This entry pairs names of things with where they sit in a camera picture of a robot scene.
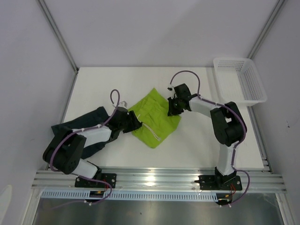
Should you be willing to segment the lime green shorts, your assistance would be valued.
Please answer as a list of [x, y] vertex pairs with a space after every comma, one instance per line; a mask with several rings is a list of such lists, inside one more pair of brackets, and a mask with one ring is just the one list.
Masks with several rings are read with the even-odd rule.
[[179, 115], [168, 116], [168, 101], [153, 88], [144, 98], [129, 108], [142, 127], [132, 131], [133, 136], [150, 148], [156, 148], [171, 133], [181, 120]]

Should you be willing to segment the dark navy shorts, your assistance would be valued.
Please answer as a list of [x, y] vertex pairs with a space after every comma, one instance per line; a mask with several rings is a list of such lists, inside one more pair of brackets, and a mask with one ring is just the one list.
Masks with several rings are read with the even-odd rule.
[[110, 142], [111, 135], [102, 136], [101, 130], [98, 128], [107, 120], [110, 121], [111, 119], [106, 109], [101, 106], [69, 122], [53, 125], [51, 129], [54, 135], [57, 135], [63, 128], [68, 128], [73, 132], [79, 131], [79, 135], [86, 137], [81, 158], [87, 159], [102, 150]]

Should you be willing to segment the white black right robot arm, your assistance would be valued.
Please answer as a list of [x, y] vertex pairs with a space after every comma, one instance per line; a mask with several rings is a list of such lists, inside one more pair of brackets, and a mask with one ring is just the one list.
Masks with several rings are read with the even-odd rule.
[[201, 189], [221, 190], [228, 188], [237, 180], [234, 168], [236, 148], [244, 141], [247, 133], [246, 124], [234, 102], [215, 103], [198, 93], [191, 94], [186, 84], [176, 87], [169, 85], [172, 92], [168, 100], [168, 116], [180, 115], [185, 110], [200, 113], [211, 119], [215, 138], [220, 144], [219, 159], [212, 181], [206, 182], [207, 175], [200, 176], [196, 182]]

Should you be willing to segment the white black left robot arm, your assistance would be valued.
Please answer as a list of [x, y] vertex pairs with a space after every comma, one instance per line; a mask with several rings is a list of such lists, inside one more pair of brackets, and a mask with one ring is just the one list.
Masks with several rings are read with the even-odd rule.
[[52, 126], [54, 138], [43, 153], [43, 160], [54, 170], [64, 174], [85, 177], [90, 187], [101, 184], [101, 169], [87, 158], [115, 141], [120, 133], [129, 133], [142, 127], [133, 111], [117, 107], [108, 115], [104, 107], [84, 114], [66, 123]]

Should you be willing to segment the white plastic basket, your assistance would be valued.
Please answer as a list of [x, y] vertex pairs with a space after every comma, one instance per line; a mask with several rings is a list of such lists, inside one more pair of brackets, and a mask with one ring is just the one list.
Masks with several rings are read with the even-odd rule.
[[254, 106], [267, 101], [255, 63], [248, 58], [218, 57], [213, 60], [214, 79], [221, 102]]

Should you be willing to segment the aluminium mounting rail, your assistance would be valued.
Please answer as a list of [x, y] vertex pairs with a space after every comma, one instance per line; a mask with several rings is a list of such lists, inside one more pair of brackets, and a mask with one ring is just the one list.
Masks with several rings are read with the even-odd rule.
[[[161, 191], [193, 192], [200, 189], [195, 182], [200, 175], [213, 175], [211, 169], [162, 169], [162, 168], [113, 168], [102, 170], [116, 174], [115, 190], [119, 191]], [[249, 193], [286, 193], [282, 175], [270, 172], [250, 171], [250, 183], [246, 174], [239, 172], [242, 186], [249, 187]], [[75, 175], [62, 172], [39, 170], [36, 172], [32, 188], [74, 189]]]

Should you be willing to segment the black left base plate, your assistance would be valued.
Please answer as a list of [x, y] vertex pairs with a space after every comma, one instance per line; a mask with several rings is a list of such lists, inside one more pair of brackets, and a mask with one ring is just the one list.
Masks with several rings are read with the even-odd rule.
[[76, 188], [115, 188], [117, 181], [117, 174], [115, 173], [101, 173], [94, 178], [84, 178], [79, 176], [75, 180]]

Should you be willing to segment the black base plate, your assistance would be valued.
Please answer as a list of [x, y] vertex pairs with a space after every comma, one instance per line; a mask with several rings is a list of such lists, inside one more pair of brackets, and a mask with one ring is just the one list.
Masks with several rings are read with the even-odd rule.
[[101, 173], [94, 178], [84, 178], [79, 176], [75, 180], [76, 188], [115, 188], [117, 181], [117, 174], [115, 173]]
[[199, 184], [201, 190], [233, 190], [241, 191], [240, 176], [200, 175], [194, 183]]

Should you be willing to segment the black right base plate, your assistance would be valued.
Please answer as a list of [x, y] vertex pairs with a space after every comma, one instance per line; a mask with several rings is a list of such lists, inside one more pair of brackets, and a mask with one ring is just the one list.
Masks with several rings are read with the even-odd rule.
[[200, 175], [194, 183], [199, 184], [201, 190], [233, 190], [241, 191], [240, 176]]

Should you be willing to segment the left aluminium frame post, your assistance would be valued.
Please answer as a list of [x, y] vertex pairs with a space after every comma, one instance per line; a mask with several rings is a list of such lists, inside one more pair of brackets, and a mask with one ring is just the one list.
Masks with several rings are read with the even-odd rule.
[[67, 58], [67, 61], [69, 62], [72, 70], [77, 73], [78, 72], [78, 66], [75, 63], [75, 60], [67, 46], [67, 43], [65, 42], [65, 39], [63, 38], [59, 27], [56, 24], [56, 21], [46, 3], [45, 0], [36, 0], [37, 5], [39, 6], [41, 12], [43, 13], [46, 22], [48, 23], [52, 33], [54, 34], [62, 52], [64, 53], [64, 55]]

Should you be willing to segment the aluminium frame post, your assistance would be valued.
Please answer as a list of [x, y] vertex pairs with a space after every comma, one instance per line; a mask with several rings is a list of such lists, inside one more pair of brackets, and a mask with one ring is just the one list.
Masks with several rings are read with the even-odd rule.
[[67, 61], [69, 62], [72, 70], [77, 73], [78, 72], [78, 66], [75, 63], [75, 60], [67, 46], [67, 43], [65, 42], [65, 39], [63, 38], [59, 27], [56, 24], [56, 21], [46, 3], [45, 0], [36, 0], [37, 5], [39, 6], [41, 12], [43, 13], [46, 22], [48, 23], [52, 33], [54, 34], [62, 52], [64, 53], [64, 55], [67, 58]]
[[277, 0], [257, 39], [255, 40], [249, 54], [247, 55], [248, 59], [253, 60], [255, 58], [287, 2], [287, 0]]

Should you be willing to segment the right aluminium frame post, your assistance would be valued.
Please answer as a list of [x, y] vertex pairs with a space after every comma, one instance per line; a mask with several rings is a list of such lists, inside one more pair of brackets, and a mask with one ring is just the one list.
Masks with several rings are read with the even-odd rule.
[[255, 58], [287, 2], [287, 0], [277, 0], [257, 39], [255, 40], [249, 54], [247, 55], [248, 59], [253, 60]]

